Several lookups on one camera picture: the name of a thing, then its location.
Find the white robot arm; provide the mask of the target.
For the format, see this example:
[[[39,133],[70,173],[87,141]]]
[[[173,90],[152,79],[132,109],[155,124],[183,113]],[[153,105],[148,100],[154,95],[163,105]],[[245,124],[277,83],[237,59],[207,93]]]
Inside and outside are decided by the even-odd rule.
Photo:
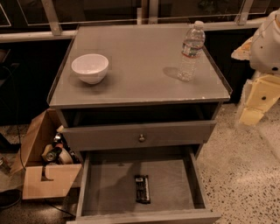
[[[242,91],[238,122],[256,125],[280,98],[280,9],[272,11],[231,57],[248,60],[255,70],[254,79],[248,80]]]

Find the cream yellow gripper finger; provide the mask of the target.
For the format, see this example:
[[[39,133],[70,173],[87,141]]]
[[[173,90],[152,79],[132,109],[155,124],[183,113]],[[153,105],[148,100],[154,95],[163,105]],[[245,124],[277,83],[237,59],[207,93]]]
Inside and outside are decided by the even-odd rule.
[[[248,98],[241,111],[239,123],[256,125],[280,98],[280,77],[265,74],[251,82]]]

